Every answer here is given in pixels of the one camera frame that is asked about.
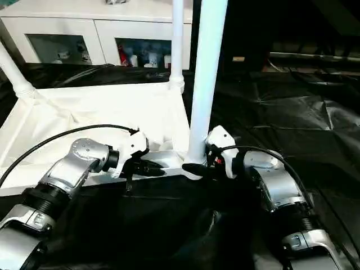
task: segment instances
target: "black connector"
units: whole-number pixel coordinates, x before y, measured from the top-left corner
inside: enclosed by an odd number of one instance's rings
[[[108,145],[109,147],[109,156],[107,158],[106,163],[102,167],[104,172],[107,172],[110,168],[116,168],[119,162],[119,151],[113,150],[113,147]]]

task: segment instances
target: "red bottle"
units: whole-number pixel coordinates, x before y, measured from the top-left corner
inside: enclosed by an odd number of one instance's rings
[[[122,66],[131,66],[131,64],[129,63],[126,54],[123,50],[123,46],[119,45],[118,46],[118,51],[119,51],[119,56],[120,56],[120,63]]]

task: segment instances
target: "shelf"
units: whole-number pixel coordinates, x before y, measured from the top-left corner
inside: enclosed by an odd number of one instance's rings
[[[0,17],[172,22],[173,0],[130,0],[108,5],[105,0],[21,0],[1,10]],[[192,23],[192,0],[184,0],[184,23]]]

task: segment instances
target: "black fabric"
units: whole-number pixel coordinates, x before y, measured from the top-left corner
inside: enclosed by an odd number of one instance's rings
[[[163,82],[169,74],[110,65],[29,65],[25,75],[36,87],[49,88]],[[190,118],[194,74],[184,77]],[[9,87],[2,85],[0,93]],[[223,76],[210,123],[210,128],[223,125],[238,143],[283,154],[311,193],[321,221],[354,256],[319,189],[360,246],[359,89],[358,80],[345,76]],[[252,269],[253,254],[258,269],[281,269],[261,240],[259,232],[271,227],[253,191],[242,178],[236,183],[146,180],[136,183],[133,197],[123,196],[123,184],[84,188],[60,218],[42,268]],[[0,198],[0,218],[19,200]]]
[[[5,122],[17,98],[10,82],[0,83],[0,126]]]

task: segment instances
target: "white cabinet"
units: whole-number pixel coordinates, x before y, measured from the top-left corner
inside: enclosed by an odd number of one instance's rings
[[[20,0],[0,17],[26,62],[138,66],[171,54],[172,0]],[[190,64],[192,0],[185,0],[183,68]]]

